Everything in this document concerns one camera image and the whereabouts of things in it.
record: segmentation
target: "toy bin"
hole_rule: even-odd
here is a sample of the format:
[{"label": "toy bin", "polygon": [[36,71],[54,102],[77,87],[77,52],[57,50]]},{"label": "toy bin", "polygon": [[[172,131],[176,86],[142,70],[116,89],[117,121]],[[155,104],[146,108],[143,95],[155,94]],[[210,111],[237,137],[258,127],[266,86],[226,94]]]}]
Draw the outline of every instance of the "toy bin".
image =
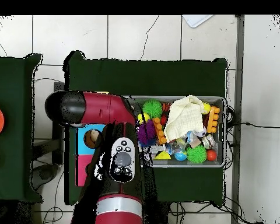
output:
[{"label": "toy bin", "polygon": [[[184,96],[125,96],[131,106],[134,108],[134,114],[137,116],[141,113],[143,104],[147,100],[155,99],[163,103],[172,103],[175,100],[182,99]],[[222,97],[216,96],[197,96],[203,102],[207,102],[212,106],[219,107],[219,119],[217,131],[213,134],[213,138],[217,143],[216,152],[217,158],[215,161],[210,162],[206,160],[201,164],[194,164],[188,160],[179,162],[171,155],[169,160],[153,160],[154,167],[222,167],[225,164],[226,154],[226,100]]]}]

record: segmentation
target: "white cloth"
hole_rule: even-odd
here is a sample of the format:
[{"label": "white cloth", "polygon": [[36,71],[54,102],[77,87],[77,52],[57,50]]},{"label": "white cloth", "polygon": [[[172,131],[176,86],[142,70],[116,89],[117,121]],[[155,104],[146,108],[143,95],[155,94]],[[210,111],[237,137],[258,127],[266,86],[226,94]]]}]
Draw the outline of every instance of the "white cloth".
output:
[{"label": "white cloth", "polygon": [[167,142],[180,138],[188,131],[203,131],[203,102],[196,96],[189,95],[176,100],[171,106],[168,121],[164,129]]}]

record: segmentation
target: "green table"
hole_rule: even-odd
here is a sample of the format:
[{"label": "green table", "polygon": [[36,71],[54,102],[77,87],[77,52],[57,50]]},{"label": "green table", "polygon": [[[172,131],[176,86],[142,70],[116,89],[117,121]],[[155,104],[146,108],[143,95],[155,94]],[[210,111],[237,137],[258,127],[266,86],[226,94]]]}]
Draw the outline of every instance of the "green table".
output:
[{"label": "green table", "polygon": [[41,54],[0,58],[0,200],[41,202],[30,185],[32,165],[32,80]]},{"label": "green table", "polygon": [[[225,96],[225,59],[214,61],[86,60],[73,51],[65,60],[65,89],[107,91],[115,95]],[[65,130],[66,203],[74,204],[75,130]],[[155,168],[159,201],[214,201],[223,204],[223,168]]]}]

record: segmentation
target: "green toy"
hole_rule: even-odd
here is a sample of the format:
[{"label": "green toy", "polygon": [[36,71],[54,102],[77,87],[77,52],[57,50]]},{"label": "green toy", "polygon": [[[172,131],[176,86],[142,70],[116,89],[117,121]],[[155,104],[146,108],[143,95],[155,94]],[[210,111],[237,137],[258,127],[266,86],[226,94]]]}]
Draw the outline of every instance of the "green toy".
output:
[{"label": "green toy", "polygon": [[202,163],[207,159],[207,150],[202,146],[198,145],[194,149],[187,148],[187,158],[193,163]]},{"label": "green toy", "polygon": [[143,112],[147,113],[151,118],[161,117],[162,104],[157,100],[148,100],[143,105]]}]

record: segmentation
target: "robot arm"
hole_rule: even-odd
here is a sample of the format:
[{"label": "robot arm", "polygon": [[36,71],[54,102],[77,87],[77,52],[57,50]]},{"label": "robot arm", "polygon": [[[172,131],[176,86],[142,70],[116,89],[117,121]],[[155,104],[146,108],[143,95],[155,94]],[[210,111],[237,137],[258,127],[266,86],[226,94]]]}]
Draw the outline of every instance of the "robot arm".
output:
[{"label": "robot arm", "polygon": [[60,124],[106,124],[87,168],[72,224],[142,224],[141,166],[135,117],[120,96],[59,91],[45,103]]}]

